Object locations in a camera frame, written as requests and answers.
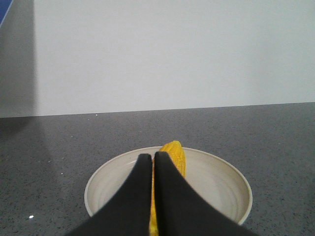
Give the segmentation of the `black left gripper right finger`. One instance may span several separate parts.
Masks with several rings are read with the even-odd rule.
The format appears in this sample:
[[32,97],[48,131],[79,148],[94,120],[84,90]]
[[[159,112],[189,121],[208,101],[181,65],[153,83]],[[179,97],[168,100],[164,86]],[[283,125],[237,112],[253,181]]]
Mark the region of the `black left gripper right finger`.
[[253,236],[208,204],[182,177],[167,152],[154,157],[155,205],[161,236]]

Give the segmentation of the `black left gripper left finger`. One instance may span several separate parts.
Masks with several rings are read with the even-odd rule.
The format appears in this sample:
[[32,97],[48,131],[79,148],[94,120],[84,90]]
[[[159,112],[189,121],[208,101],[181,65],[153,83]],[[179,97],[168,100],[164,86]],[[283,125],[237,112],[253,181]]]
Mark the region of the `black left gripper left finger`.
[[152,158],[140,154],[111,199],[68,236],[148,236],[152,198]]

